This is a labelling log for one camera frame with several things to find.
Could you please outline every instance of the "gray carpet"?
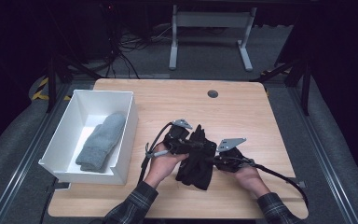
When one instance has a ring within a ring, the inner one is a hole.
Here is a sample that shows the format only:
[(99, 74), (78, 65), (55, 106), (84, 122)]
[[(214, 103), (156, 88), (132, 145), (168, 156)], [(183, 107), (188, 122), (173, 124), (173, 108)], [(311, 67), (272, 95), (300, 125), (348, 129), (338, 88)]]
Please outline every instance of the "gray carpet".
[[(254, 28), (248, 42), (248, 52), (254, 66), (253, 72), (245, 72), (240, 53), (235, 41), (241, 39), (242, 30), (228, 29), (221, 35), (214, 35), (201, 30), (186, 30), (179, 38), (178, 63), (175, 71), (168, 69), (171, 42), (163, 39), (145, 49), (134, 50), (125, 55), (133, 63), (142, 78), (170, 79), (216, 79), (246, 81), (259, 76), (263, 70), (273, 68), (273, 64), (282, 48), (290, 27)], [(117, 78), (128, 78), (129, 69), (121, 59), (116, 59), (113, 68)], [(283, 141), (294, 166), (296, 176), (307, 183), (305, 189), (310, 200), (310, 215), (307, 223), (345, 223), (342, 208), (337, 203), (336, 195), (326, 173), (319, 163), (315, 143), (310, 137), (304, 117), (297, 110), (298, 96), (295, 98), (291, 89), (282, 84), (284, 76), (278, 76), (265, 83), (269, 92), (269, 101), (278, 122)], [(40, 80), (30, 89), (33, 94)], [(93, 81), (87, 76), (75, 76), (75, 80), (65, 89), (71, 94), (73, 89), (90, 89)], [(23, 174), (15, 197), (7, 202), (7, 210), (2, 214), (0, 223), (38, 223), (48, 197), (47, 186), (54, 176), (37, 164), (42, 157), (49, 139), (53, 135), (68, 102), (62, 101), (53, 115), (46, 114), (47, 101), (34, 100), (20, 114), (0, 137), (0, 198), (4, 194), (10, 178), (27, 154), (34, 142), (34, 135), (40, 132), (40, 124), (48, 117), (50, 122), (43, 131), (39, 144), (34, 150), (29, 167)], [(332, 118), (312, 81), (310, 89), (311, 122), (322, 143), (325, 154), (333, 164), (342, 188), (358, 218), (358, 169), (345, 140)], [(45, 214), (44, 223), (89, 223), (92, 218), (50, 217)]]

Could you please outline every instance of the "metal clip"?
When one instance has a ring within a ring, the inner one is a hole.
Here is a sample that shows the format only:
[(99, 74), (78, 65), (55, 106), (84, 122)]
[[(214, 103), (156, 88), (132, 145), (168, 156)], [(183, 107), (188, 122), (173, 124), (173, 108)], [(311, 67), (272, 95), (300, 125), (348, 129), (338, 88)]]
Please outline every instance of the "metal clip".
[(219, 147), (217, 148), (217, 152), (224, 152), (224, 151), (229, 151), (230, 149), (236, 147), (237, 145), (243, 143), (244, 141), (246, 141), (246, 138), (228, 138), (228, 139), (223, 139), (220, 142)]
[(193, 129), (193, 127), (188, 124), (185, 119), (176, 119), (172, 122), (172, 124), (182, 128)]

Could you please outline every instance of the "metal stand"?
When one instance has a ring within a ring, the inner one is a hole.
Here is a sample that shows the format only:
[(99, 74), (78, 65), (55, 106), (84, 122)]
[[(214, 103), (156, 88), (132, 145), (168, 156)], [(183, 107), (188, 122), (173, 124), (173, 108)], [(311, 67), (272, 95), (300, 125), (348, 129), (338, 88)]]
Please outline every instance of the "metal stand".
[(280, 73), (286, 71), (287, 69), (292, 68), (289, 72), (288, 77), (284, 81), (286, 87), (295, 87), (298, 81), (303, 77), (303, 86), (301, 92), (301, 107), (306, 116), (309, 115), (308, 112), (308, 100), (309, 100), (309, 92), (310, 92), (310, 68), (307, 60), (294, 60), (290, 63), (286, 63), (281, 65), (274, 70), (267, 72), (265, 71), (265, 75), (259, 77), (257, 79), (251, 79), (250, 82), (265, 82), (272, 77), (279, 75)]
[(177, 5), (173, 6), (172, 12), (172, 46), (170, 65), (171, 70), (176, 69), (178, 39), (177, 28), (182, 27), (231, 27), (231, 28), (245, 28), (245, 33), (242, 40), (238, 40), (238, 47), (240, 49), (245, 70), (253, 71), (248, 52), (246, 51), (246, 43), (248, 42), (249, 34), (252, 29), (252, 24), (255, 19), (256, 7), (253, 7), (251, 12), (188, 12), (177, 11)]

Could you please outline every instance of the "black glove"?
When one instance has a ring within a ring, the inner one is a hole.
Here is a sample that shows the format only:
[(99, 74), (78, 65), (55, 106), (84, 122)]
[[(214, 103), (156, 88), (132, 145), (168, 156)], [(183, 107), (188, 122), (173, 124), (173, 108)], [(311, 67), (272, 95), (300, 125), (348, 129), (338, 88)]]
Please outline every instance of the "black glove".
[(220, 152), (219, 156), (215, 157), (214, 165), (221, 171), (235, 173), (242, 167), (243, 161), (241, 160), (244, 158), (242, 153), (234, 147), (229, 151)]
[(200, 125), (190, 135), (189, 140), (203, 143), (203, 148), (191, 150), (188, 158), (181, 161), (176, 180), (206, 190), (211, 182), (213, 164), (207, 162), (205, 158), (214, 156), (217, 145), (205, 138), (205, 131)]

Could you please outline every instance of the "sleeve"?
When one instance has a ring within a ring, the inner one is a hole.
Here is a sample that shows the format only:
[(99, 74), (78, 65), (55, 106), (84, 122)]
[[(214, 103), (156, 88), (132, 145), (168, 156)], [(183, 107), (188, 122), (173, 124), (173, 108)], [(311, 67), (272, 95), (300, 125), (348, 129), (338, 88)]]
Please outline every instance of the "sleeve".
[(103, 223), (139, 223), (146, 216), (158, 192), (145, 182), (141, 182), (127, 199), (113, 208), (103, 219)]
[(269, 224), (305, 223), (289, 211), (276, 193), (261, 196), (257, 203)]

